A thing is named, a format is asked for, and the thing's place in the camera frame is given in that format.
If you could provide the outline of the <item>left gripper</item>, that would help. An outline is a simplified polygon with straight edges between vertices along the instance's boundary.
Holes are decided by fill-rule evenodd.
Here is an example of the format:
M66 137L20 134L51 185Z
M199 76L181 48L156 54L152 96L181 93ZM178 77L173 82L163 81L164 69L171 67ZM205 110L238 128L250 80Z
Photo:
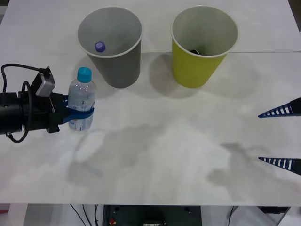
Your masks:
M27 91L18 93L22 109L23 128L28 124L30 103ZM59 132L59 125L63 125L72 120L82 120L93 115L94 108L89 111L78 111L67 107L68 95L52 93L49 97L32 96L32 119L28 130L46 129L48 133Z

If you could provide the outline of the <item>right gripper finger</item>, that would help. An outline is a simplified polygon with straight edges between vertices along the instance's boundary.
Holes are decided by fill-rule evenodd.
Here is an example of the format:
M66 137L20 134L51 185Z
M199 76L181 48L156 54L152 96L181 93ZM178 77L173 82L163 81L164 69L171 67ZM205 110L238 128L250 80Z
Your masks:
M259 118L271 118L271 117L299 117L301 115L301 98L290 101L285 105L273 108L260 115Z
M300 158L258 157L258 159L261 161L264 161L270 165L290 171L294 174L301 175L301 159Z

